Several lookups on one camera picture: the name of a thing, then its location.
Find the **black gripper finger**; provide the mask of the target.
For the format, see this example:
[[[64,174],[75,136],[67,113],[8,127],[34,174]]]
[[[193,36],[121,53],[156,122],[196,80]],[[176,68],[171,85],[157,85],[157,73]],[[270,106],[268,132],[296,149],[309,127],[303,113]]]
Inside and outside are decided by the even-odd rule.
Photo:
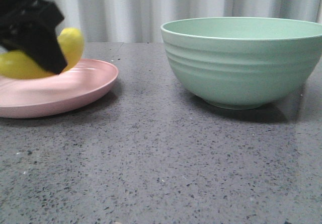
[[[15,42],[20,50],[48,72],[60,74],[67,66],[53,30],[36,25],[20,26]]]

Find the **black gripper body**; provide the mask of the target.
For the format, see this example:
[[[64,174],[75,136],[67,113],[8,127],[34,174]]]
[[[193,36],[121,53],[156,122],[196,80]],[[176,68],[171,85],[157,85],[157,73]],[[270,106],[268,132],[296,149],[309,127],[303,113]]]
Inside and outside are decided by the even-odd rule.
[[[1,0],[1,46],[7,50],[59,50],[55,28],[63,14],[53,1]]]

